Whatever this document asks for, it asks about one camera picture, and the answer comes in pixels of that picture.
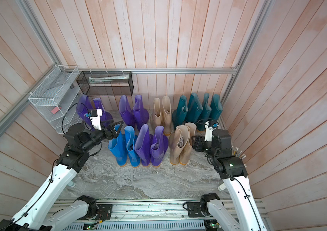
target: beige rubber boot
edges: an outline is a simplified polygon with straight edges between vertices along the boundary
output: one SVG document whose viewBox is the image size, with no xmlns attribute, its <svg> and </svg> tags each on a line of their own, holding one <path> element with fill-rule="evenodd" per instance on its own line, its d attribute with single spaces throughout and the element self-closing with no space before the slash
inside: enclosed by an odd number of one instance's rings
<svg viewBox="0 0 327 231">
<path fill-rule="evenodd" d="M 197 126 L 194 123 L 185 123 L 185 126 L 188 128 L 189 132 L 189 139 L 187 144 L 185 145 L 182 153 L 179 156 L 179 163 L 181 165 L 186 165 L 188 164 L 190 155 L 192 153 L 192 136 L 194 136 L 194 133 L 196 132 Z"/>
<path fill-rule="evenodd" d="M 162 126 L 163 133 L 165 136 L 169 136 L 171 134 L 171 103 L 170 98 L 168 96 L 162 97 Z"/>
<path fill-rule="evenodd" d="M 179 163 L 179 156 L 188 143 L 188 139 L 189 130 L 185 125 L 177 126 L 175 132 L 170 135 L 169 147 L 171 164 L 175 165 Z"/>
<path fill-rule="evenodd" d="M 159 98 L 153 99 L 153 112 L 151 118 L 149 119 L 149 122 L 151 123 L 153 131 L 156 129 L 157 126 L 161 126 L 162 124 L 162 115 L 161 115 Z"/>
</svg>

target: robotic arm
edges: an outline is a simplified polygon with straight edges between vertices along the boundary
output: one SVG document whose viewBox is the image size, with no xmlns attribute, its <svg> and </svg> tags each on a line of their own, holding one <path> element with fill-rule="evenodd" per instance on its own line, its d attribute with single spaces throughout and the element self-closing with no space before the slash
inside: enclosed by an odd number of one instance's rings
<svg viewBox="0 0 327 231">
<path fill-rule="evenodd" d="M 219 191 L 228 189 L 239 223 L 226 210 L 215 193 L 203 195 L 200 200 L 204 215 L 212 215 L 223 230 L 267 231 L 252 196 L 248 174 L 241 158 L 232 155 L 231 137 L 226 130 L 217 129 L 216 121 L 205 124 L 205 136 L 193 136 L 193 148 L 205 152 L 207 161 L 214 166 L 223 183 Z"/>
<path fill-rule="evenodd" d="M 95 128 L 94 131 L 85 129 L 82 123 L 74 124 L 69 128 L 64 135 L 68 143 L 59 159 L 55 160 L 52 173 L 11 220 L 0 222 L 1 231 L 56 231 L 64 229 L 82 217 L 86 219 L 96 218 L 98 211 L 96 199 L 81 196 L 73 205 L 45 220 L 47 213 L 62 190 L 83 168 L 89 158 L 89 151 L 100 144 L 102 140 L 111 140 L 119 135 L 124 122 L 120 121 L 109 124 L 107 127 L 101 127 L 101 115 L 101 109 L 91 110 L 88 114 Z M 120 124 L 120 127 L 116 131 L 114 126 L 117 124 Z"/>
</svg>

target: rubber boot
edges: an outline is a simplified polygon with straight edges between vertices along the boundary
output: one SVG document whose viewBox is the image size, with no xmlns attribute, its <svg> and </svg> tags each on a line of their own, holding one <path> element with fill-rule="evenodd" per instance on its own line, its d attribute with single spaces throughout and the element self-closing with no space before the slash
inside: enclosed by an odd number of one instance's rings
<svg viewBox="0 0 327 231">
<path fill-rule="evenodd" d="M 182 153 L 189 139 L 189 130 L 185 125 L 176 127 L 175 132 L 170 135 L 170 163 L 175 165 L 179 163 L 179 156 Z"/>
<path fill-rule="evenodd" d="M 184 123 L 185 117 L 188 113 L 188 105 L 186 103 L 185 95 L 180 96 L 178 109 L 172 113 L 172 123 L 174 124 L 174 130 L 176 126 L 182 125 Z"/>
<path fill-rule="evenodd" d="M 80 118 L 82 118 L 82 120 L 85 121 L 88 129 L 94 130 L 90 118 L 85 117 L 85 114 L 89 113 L 89 111 L 93 109 L 93 106 L 89 101 L 89 97 L 87 95 L 82 95 L 79 99 L 79 103 L 82 103 L 82 104 L 76 105 L 76 113 L 80 116 Z"/>
<path fill-rule="evenodd" d="M 135 96 L 133 112 L 135 121 L 137 122 L 138 131 L 140 131 L 140 128 L 143 126 L 143 124 L 147 123 L 149 119 L 149 113 L 143 107 L 143 100 L 141 95 Z"/>
<path fill-rule="evenodd" d="M 159 98 L 154 98 L 153 100 L 153 112 L 151 118 L 149 119 L 149 122 L 151 123 L 151 127 L 153 130 L 155 130 L 157 126 L 161 126 L 162 114 Z"/>
<path fill-rule="evenodd" d="M 134 150 L 142 160 L 142 165 L 148 167 L 151 163 L 151 144 L 153 135 L 149 134 L 149 129 L 147 124 L 143 124 L 137 141 L 135 142 Z"/>
<path fill-rule="evenodd" d="M 130 108 L 130 104 L 126 95 L 122 95 L 119 102 L 119 111 L 122 120 L 126 126 L 135 127 L 134 113 Z"/>
<path fill-rule="evenodd" d="M 205 130 L 205 123 L 207 122 L 208 118 L 210 117 L 211 113 L 211 107 L 208 105 L 208 100 L 209 100 L 210 94 L 205 93 L 203 95 L 203 102 L 202 102 L 202 107 L 203 111 L 199 115 L 198 121 L 197 122 L 197 131 L 198 132 L 203 132 Z"/>
<path fill-rule="evenodd" d="M 223 112 L 223 105 L 221 105 L 220 102 L 220 95 L 214 94 L 212 96 L 210 107 L 211 107 L 210 119 L 217 121 L 221 113 Z"/>
<path fill-rule="evenodd" d="M 132 126 L 125 127 L 125 140 L 126 140 L 126 150 L 128 151 L 128 156 L 130 160 L 130 164 L 137 168 L 140 165 L 140 157 L 134 150 L 135 142 L 137 141 L 138 136 L 134 133 L 134 128 Z"/>
<path fill-rule="evenodd" d="M 197 123 L 199 115 L 202 113 L 203 107 L 199 101 L 197 93 L 190 94 L 188 103 L 188 113 L 185 121 L 189 123 Z"/>
<path fill-rule="evenodd" d="M 185 123 L 185 126 L 188 128 L 189 139 L 186 145 L 184 146 L 182 153 L 179 156 L 179 163 L 181 165 L 188 164 L 190 155 L 192 154 L 192 150 L 193 150 L 192 136 L 194 136 L 194 133 L 196 133 L 196 128 L 197 128 L 197 126 L 194 123 Z"/>
<path fill-rule="evenodd" d="M 94 105 L 96 106 L 96 109 L 102 109 L 102 116 L 100 118 L 101 122 L 109 121 L 109 122 L 103 123 L 103 126 L 107 127 L 107 125 L 109 125 L 110 123 L 113 123 L 114 120 L 112 118 L 112 115 L 109 112 L 106 112 L 106 110 L 104 109 L 101 98 L 95 98 L 95 99 L 93 99 L 93 101 L 94 101 Z"/>
<path fill-rule="evenodd" d="M 169 136 L 171 134 L 171 102 L 168 96 L 162 97 L 162 126 L 163 133 L 165 136 Z"/>
<path fill-rule="evenodd" d="M 119 124 L 115 125 L 115 130 L 117 130 L 119 127 Z M 108 149 L 116 157 L 117 164 L 120 165 L 120 167 L 126 165 L 128 160 L 128 151 L 126 150 L 125 136 L 122 135 L 121 131 L 116 139 L 112 139 L 108 142 Z"/>
<path fill-rule="evenodd" d="M 163 134 L 163 128 L 163 126 L 157 126 L 155 129 L 155 135 L 153 136 L 151 145 L 151 162 L 153 167 L 160 166 L 166 153 L 167 147 L 169 146 L 169 141 Z"/>
</svg>

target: wooden wall panel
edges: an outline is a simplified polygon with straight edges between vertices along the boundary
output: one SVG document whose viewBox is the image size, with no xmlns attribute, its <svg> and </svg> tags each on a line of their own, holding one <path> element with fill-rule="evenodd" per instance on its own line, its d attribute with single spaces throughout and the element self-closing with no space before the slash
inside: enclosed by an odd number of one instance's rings
<svg viewBox="0 0 327 231">
<path fill-rule="evenodd" d="M 327 0 L 275 2 L 222 118 L 274 229 L 327 230 Z"/>
<path fill-rule="evenodd" d="M 53 61 L 17 2 L 1 0 L 0 118 L 50 65 Z M 66 141 L 31 106 L 0 137 L 0 220 L 10 219 L 33 196 L 65 144 Z"/>
<path fill-rule="evenodd" d="M 233 67 L 263 3 L 264 0 L 72 0 L 68 4 L 64 0 L 30 0 L 51 44 L 63 57 L 62 64 L 88 68 Z M 288 0 L 281 7 L 292 3 Z M 219 74 L 151 74 L 133 78 L 133 97 L 141 94 L 147 109 L 153 109 L 155 97 L 164 95 L 169 96 L 173 108 L 181 95 L 189 98 L 191 92 L 198 93 L 201 100 L 206 92 L 212 97 L 214 92 L 224 92 L 227 85 L 223 86 L 229 82 Z M 107 110 L 118 108 L 120 97 L 101 99 Z"/>
</svg>

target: marble floor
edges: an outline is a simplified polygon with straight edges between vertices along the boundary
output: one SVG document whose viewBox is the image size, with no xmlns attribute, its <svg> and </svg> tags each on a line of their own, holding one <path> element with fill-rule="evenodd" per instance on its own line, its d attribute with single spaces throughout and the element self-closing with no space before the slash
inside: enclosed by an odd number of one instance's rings
<svg viewBox="0 0 327 231">
<path fill-rule="evenodd" d="M 118 111 L 110 113 L 115 122 L 121 120 Z M 149 122 L 148 125 L 150 133 L 153 134 Z M 94 147 L 90 153 L 98 151 L 99 148 Z M 187 165 L 172 165 L 168 149 L 158 168 L 152 165 L 133 168 L 129 158 L 127 165 L 120 167 L 109 151 L 108 143 L 102 142 L 101 151 L 90 157 L 73 179 L 75 187 L 67 186 L 59 199 L 77 198 L 82 195 L 94 198 L 200 198 L 206 193 L 217 193 L 220 198 L 230 198 L 227 190 L 217 190 L 222 181 L 219 174 L 207 163 L 204 155 L 193 150 Z"/>
</svg>

